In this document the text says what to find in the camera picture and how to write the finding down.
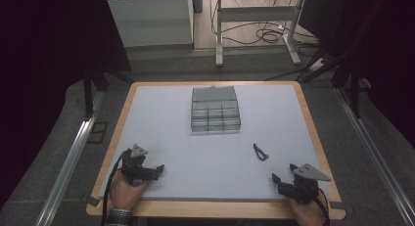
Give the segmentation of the white metal desk frame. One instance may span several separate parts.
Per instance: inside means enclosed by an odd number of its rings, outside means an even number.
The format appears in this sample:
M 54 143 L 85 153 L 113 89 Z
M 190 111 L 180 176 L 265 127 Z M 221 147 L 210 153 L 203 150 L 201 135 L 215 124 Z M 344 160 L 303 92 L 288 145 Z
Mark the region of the white metal desk frame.
M 300 11 L 303 0 L 298 0 L 295 6 L 278 6 L 278 7 L 243 7 L 243 8 L 222 8 L 221 0 L 217 0 L 217 33 L 215 45 L 215 65 L 223 66 L 223 46 L 221 26 L 223 23 L 240 23 L 240 22 L 271 22 L 271 21 L 289 21 L 291 26 L 287 34 L 283 34 L 284 43 L 291 56 L 295 66 L 301 64 L 298 52 L 293 44 L 293 36 L 299 21 Z

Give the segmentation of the person's left hand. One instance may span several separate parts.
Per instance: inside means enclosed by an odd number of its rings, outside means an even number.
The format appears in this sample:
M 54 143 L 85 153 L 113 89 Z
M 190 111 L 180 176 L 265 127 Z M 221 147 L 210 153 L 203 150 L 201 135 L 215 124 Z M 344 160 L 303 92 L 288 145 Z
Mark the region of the person's left hand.
M 132 210 L 150 184 L 150 181 L 145 180 L 138 186 L 132 186 L 121 171 L 117 170 L 110 188 L 112 207 Z

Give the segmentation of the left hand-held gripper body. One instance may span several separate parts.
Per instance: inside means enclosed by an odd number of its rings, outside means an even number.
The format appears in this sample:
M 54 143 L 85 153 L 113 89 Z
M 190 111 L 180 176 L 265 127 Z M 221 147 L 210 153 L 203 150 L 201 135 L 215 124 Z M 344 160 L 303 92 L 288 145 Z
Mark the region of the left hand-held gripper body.
M 143 166 L 143 162 L 148 152 L 138 146 L 133 145 L 122 154 L 121 173 L 131 186 L 139 186 L 144 180 L 148 180 L 151 175 L 158 175 L 158 171 Z

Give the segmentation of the black curtain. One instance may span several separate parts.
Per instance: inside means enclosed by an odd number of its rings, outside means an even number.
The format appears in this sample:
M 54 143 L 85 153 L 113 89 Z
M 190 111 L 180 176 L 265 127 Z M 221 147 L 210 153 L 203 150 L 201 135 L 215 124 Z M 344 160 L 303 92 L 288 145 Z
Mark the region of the black curtain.
M 332 58 L 358 44 L 369 98 L 415 147 L 415 0 L 305 0 L 300 26 Z
M 0 0 L 0 209 L 85 75 L 128 70 L 108 0 Z

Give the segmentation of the white table mat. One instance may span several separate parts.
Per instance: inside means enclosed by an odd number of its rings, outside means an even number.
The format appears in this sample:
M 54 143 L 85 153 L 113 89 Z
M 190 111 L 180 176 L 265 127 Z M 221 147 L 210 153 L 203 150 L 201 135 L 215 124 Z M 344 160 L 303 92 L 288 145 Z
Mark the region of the white table mat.
M 319 165 L 294 86 L 236 86 L 241 129 L 219 133 L 192 131 L 192 91 L 190 85 L 132 91 L 115 151 L 137 144 L 148 152 L 145 166 L 164 164 L 145 199 L 273 201 L 280 196 L 272 173 L 290 182 L 290 163 Z M 269 158 L 259 160 L 253 144 Z

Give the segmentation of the black metal stand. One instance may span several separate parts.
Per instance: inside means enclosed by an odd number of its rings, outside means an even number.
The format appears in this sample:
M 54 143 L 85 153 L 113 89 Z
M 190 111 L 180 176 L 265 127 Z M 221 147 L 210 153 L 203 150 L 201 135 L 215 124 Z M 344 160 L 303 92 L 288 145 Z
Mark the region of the black metal stand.
M 105 73 L 109 73 L 112 76 L 128 83 L 132 84 L 134 80 L 121 71 L 111 69 L 103 64 L 90 65 L 87 64 L 83 73 L 83 88 L 84 88 L 84 99 L 85 99 L 85 118 L 89 119 L 92 117 L 94 112 L 93 109 L 93 98 L 92 98 L 92 85 L 95 85 L 98 91 L 105 92 L 109 88 L 109 82 L 105 77 Z

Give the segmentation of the white power strip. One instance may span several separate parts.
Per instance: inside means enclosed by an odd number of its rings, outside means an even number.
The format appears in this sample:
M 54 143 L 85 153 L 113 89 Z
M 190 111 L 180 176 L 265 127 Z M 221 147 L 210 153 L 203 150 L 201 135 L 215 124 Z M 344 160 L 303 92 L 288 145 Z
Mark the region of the white power strip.
M 309 70 L 310 71 L 316 71 L 316 70 L 320 69 L 321 67 L 323 67 L 327 63 L 328 63 L 328 61 L 326 59 L 320 58 L 309 68 Z

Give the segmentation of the aluminium floor rail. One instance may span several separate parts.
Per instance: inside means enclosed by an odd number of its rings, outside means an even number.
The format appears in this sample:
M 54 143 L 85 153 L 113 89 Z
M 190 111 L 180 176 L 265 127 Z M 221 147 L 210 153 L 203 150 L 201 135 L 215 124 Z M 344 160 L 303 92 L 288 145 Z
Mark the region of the aluminium floor rail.
M 92 101 L 92 114 L 82 121 L 75 139 L 69 149 L 69 153 L 67 154 L 67 157 L 59 172 L 59 175 L 52 187 L 52 190 L 49 193 L 48 198 L 45 201 L 45 204 L 40 211 L 34 226 L 51 226 L 68 188 L 69 181 L 80 159 L 84 146 L 88 140 L 88 136 L 98 116 L 105 96 L 105 92 L 96 93 Z
M 415 226 L 415 207 L 405 194 L 402 186 L 393 176 L 391 170 L 383 159 L 377 145 L 373 141 L 362 120 L 358 118 L 349 107 L 349 98 L 347 97 L 346 92 L 343 89 L 339 88 L 335 88 L 334 91 L 339 97 L 347 117 L 349 118 L 353 128 L 361 140 L 363 147 L 365 148 L 368 157 L 371 159 L 375 169 L 382 179 L 382 182 L 388 190 L 392 201 L 400 213 L 405 225 Z

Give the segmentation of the white cabinet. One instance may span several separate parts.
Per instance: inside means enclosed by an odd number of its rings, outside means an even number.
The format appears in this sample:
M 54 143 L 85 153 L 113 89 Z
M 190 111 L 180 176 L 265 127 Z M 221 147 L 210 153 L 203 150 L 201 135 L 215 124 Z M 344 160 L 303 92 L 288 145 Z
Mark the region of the white cabinet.
M 125 47 L 193 43 L 192 0 L 109 0 Z

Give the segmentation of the small black clip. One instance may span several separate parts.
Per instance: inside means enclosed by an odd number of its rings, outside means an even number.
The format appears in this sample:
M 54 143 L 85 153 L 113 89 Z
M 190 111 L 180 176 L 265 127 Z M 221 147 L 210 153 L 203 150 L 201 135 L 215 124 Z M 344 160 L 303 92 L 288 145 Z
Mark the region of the small black clip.
M 253 148 L 259 160 L 265 161 L 269 158 L 269 155 L 266 154 L 257 144 L 253 144 Z

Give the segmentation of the clear plastic compartment box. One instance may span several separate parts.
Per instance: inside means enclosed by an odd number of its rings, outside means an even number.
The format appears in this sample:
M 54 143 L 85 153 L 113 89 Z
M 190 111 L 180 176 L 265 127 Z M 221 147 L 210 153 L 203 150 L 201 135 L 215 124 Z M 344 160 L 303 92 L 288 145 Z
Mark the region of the clear plastic compartment box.
M 227 132 L 241 129 L 238 98 L 233 86 L 196 87 L 192 91 L 193 132 Z

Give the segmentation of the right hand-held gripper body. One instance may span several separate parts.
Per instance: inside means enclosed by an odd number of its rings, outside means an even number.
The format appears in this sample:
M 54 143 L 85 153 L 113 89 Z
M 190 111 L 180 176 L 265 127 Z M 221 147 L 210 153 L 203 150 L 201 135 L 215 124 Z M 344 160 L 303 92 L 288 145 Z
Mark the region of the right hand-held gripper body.
M 277 189 L 280 195 L 295 199 L 300 204 L 309 203 L 318 197 L 319 181 L 331 181 L 329 176 L 308 163 L 298 166 L 298 169 L 292 172 L 293 183 L 282 182 Z

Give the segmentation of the person's right hand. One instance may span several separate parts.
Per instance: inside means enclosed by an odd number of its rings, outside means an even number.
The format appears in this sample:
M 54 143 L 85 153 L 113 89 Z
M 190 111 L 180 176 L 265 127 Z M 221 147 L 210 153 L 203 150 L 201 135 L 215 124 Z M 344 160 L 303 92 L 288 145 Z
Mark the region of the person's right hand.
M 312 201 L 308 204 L 297 203 L 295 199 L 286 198 L 299 226 L 323 226 L 326 216 L 323 209 Z

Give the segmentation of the black tripod stand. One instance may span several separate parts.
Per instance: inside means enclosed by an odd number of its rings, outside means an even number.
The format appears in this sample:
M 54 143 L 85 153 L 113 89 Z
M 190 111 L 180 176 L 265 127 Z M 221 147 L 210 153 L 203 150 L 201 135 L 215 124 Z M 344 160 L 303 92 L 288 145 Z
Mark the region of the black tripod stand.
M 360 118 L 359 108 L 358 108 L 358 99 L 359 93 L 363 92 L 363 89 L 360 88 L 359 78 L 360 73 L 357 66 L 357 43 L 350 43 L 346 49 L 336 58 L 330 60 L 328 63 L 324 64 L 322 67 L 313 71 L 308 75 L 304 75 L 311 66 L 317 62 L 318 59 L 323 57 L 328 53 L 326 48 L 321 47 L 309 60 L 307 65 L 300 71 L 299 76 L 296 78 L 298 83 L 309 82 L 315 77 L 323 74 L 329 69 L 336 69 L 335 74 L 331 79 L 331 83 L 334 87 L 343 87 L 347 79 L 350 78 L 350 86 L 348 89 L 349 95 L 349 108 L 354 113 L 357 118 Z

